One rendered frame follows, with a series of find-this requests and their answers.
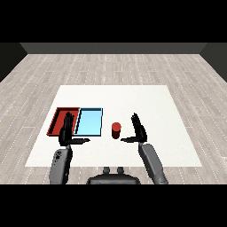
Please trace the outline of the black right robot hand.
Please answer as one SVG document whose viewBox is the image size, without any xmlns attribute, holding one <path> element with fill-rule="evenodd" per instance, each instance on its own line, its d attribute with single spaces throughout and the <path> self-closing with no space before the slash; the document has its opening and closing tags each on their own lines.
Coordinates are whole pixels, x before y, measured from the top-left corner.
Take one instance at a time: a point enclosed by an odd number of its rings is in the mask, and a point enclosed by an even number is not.
<svg viewBox="0 0 227 227">
<path fill-rule="evenodd" d="M 122 138 L 121 141 L 126 143 L 144 143 L 147 141 L 147 134 L 145 127 L 141 124 L 141 121 L 136 113 L 131 116 L 131 121 L 134 127 L 135 136 Z"/>
</svg>

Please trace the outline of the dark grey robot body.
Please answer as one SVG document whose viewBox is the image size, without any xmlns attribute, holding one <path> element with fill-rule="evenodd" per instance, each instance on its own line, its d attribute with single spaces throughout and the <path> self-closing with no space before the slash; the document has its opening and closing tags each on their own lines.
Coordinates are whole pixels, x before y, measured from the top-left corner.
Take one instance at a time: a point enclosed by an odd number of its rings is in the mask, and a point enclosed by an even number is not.
<svg viewBox="0 0 227 227">
<path fill-rule="evenodd" d="M 140 181 L 137 177 L 126 175 L 123 167 L 118 167 L 116 174 L 111 174 L 110 168 L 104 167 L 103 173 L 90 177 L 87 184 L 140 184 Z"/>
</svg>

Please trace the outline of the red shallow open box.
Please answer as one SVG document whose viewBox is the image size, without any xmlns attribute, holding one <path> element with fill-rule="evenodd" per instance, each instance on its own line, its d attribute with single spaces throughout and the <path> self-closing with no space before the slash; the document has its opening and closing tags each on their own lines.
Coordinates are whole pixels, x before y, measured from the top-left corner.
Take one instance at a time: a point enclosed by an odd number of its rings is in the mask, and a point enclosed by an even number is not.
<svg viewBox="0 0 227 227">
<path fill-rule="evenodd" d="M 59 132 L 64 125 L 64 119 L 66 117 L 67 112 L 74 116 L 72 127 L 72 132 L 74 132 L 74 127 L 79 114 L 79 110 L 80 110 L 79 107 L 58 107 L 55 111 L 55 114 L 52 117 L 51 124 L 46 135 L 49 137 L 59 136 Z"/>
</svg>

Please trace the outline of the small red can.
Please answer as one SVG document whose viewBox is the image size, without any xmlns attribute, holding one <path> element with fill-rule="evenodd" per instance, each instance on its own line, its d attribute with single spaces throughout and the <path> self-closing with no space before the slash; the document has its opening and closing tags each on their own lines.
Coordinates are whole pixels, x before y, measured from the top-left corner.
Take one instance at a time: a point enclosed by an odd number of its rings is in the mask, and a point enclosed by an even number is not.
<svg viewBox="0 0 227 227">
<path fill-rule="evenodd" d="M 121 124 L 119 122 L 114 122 L 112 124 L 112 137 L 118 139 L 121 133 Z"/>
</svg>

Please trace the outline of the light blue shallow open box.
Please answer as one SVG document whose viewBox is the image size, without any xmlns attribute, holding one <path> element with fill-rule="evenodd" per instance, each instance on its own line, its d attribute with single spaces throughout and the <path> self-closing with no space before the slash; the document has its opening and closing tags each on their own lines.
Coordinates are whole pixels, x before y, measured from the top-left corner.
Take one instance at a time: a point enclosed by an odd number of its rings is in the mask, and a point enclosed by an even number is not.
<svg viewBox="0 0 227 227">
<path fill-rule="evenodd" d="M 82 107 L 74 126 L 76 137 L 100 137 L 103 109 L 101 107 Z"/>
</svg>

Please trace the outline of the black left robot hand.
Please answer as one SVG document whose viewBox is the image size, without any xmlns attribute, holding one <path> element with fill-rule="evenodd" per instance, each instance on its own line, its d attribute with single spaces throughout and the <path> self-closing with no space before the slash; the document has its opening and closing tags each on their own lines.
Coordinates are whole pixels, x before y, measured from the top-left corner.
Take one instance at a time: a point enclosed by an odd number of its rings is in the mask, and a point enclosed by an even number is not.
<svg viewBox="0 0 227 227">
<path fill-rule="evenodd" d="M 61 146 L 82 145 L 90 141 L 88 138 L 72 138 L 73 121 L 74 116 L 71 113 L 67 112 L 64 118 L 63 127 L 59 132 L 59 144 Z"/>
</svg>

